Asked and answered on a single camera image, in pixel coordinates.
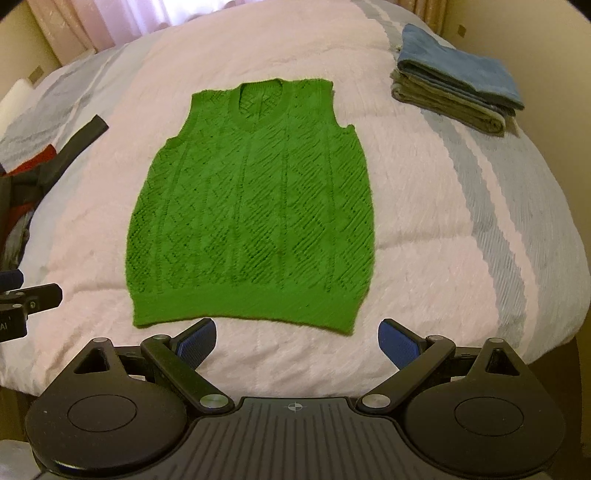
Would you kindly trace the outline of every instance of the black strap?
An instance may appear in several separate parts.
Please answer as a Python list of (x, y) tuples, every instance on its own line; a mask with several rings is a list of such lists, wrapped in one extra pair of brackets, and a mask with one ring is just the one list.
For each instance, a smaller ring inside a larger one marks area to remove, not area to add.
[(78, 130), (51, 160), (12, 176), (11, 206), (39, 204), (67, 168), (88, 146), (109, 129), (105, 121), (94, 118)]

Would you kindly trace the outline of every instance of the bed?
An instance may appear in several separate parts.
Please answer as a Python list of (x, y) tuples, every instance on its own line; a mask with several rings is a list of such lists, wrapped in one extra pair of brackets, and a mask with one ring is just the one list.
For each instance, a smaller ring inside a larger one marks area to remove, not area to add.
[(384, 0), (265, 0), (49, 75), (0, 140), (3, 161), (17, 165), (45, 143), (59, 151), (95, 115), (109, 130), (33, 217), (20, 265), (25, 286), (57, 283), (64, 298), (58, 309), (30, 317), (27, 337), (0, 345), (0, 385), (39, 395), (94, 337), (138, 345), (198, 320), (132, 325), (129, 220), (191, 94), (276, 77), (332, 81), (338, 123), (355, 126), (374, 203), (374, 274), (351, 336), (215, 318), (217, 345), (199, 367), (206, 379), (234, 400), (356, 397), (396, 372), (377, 341), (387, 317), (461, 346), (500, 336), (526, 362), (572, 339), (589, 307), (591, 278), (562, 191), (518, 126), (487, 137), (391, 97), (407, 23), (428, 31)]

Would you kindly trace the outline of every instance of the curtain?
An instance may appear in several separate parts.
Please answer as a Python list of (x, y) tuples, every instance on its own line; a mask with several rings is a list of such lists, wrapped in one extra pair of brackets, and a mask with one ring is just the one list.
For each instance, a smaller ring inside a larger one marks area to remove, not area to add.
[(62, 65), (96, 52), (69, 0), (28, 0), (28, 3)]
[(27, 0), (66, 65), (222, 8), (260, 0)]
[(441, 34), (447, 0), (389, 0), (413, 12), (436, 34)]

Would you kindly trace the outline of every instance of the stack of folded towels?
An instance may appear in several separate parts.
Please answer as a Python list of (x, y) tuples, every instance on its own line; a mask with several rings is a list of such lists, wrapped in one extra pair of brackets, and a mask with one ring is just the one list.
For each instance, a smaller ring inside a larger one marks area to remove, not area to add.
[(392, 78), (392, 96), (397, 100), (499, 137), (505, 134), (505, 119), (524, 108), (511, 74), (500, 61), (443, 47), (411, 24), (402, 31)]

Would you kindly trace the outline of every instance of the clothing pile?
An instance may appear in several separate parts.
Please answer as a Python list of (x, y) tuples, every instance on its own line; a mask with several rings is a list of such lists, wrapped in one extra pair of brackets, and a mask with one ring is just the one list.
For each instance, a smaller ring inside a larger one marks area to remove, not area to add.
[(402, 31), (392, 79), (395, 99), (499, 137), (505, 134), (506, 118), (524, 108), (511, 74), (499, 60), (444, 47), (411, 24)]
[(104, 120), (95, 115), (59, 153), (49, 144), (16, 168), (0, 163), (0, 271), (18, 268), (38, 205), (76, 157), (108, 128)]

